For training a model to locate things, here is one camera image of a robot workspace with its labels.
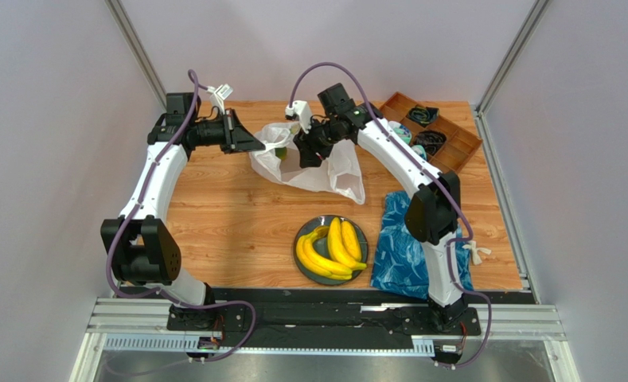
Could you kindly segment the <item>white plastic bag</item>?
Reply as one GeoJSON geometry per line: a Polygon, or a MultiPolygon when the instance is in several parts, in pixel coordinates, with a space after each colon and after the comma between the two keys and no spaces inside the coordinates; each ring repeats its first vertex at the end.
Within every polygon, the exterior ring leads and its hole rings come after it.
{"type": "Polygon", "coordinates": [[[265,150],[249,154],[253,170],[276,184],[311,192],[335,193],[363,205],[365,187],[353,143],[349,140],[337,143],[320,167],[302,169],[299,151],[294,144],[298,131],[297,123],[269,123],[257,131],[255,137],[265,145],[265,150]],[[277,147],[288,149],[285,161],[275,156],[277,147]]]}

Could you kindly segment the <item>yellow fake banana bunch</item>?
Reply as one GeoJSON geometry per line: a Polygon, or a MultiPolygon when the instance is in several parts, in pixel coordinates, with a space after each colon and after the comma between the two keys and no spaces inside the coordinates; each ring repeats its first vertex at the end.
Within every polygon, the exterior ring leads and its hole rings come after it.
{"type": "Polygon", "coordinates": [[[314,242],[325,238],[329,227],[322,225],[312,232],[302,235],[297,239],[295,252],[298,261],[308,270],[326,279],[348,281],[352,278],[353,271],[336,261],[325,258],[314,248],[314,242]]]}

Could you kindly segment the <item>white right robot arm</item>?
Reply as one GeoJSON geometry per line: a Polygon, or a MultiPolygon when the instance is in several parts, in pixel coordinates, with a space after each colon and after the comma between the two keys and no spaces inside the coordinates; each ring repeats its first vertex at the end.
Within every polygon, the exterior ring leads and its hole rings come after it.
{"type": "Polygon", "coordinates": [[[369,152],[403,186],[411,198],[404,217],[407,230],[421,243],[429,277],[428,298],[447,319],[464,311],[454,242],[460,208],[460,181],[442,173],[405,143],[371,104],[360,105],[335,84],[318,95],[324,109],[317,120],[307,102],[292,100],[285,116],[298,122],[294,138],[302,168],[319,167],[335,144],[349,140],[369,152]]]}

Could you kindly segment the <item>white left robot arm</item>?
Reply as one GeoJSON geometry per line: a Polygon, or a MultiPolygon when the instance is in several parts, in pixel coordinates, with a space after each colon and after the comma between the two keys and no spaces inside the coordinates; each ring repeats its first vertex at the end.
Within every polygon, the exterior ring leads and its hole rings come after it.
{"type": "Polygon", "coordinates": [[[166,112],[147,135],[146,162],[131,199],[100,235],[107,251],[107,281],[118,296],[118,282],[145,287],[182,308],[207,309],[212,289],[181,265],[181,249],[166,227],[172,194],[190,155],[199,146],[217,146],[225,154],[264,150],[265,145],[240,122],[233,109],[197,116],[201,105],[192,92],[169,93],[166,112]]]}

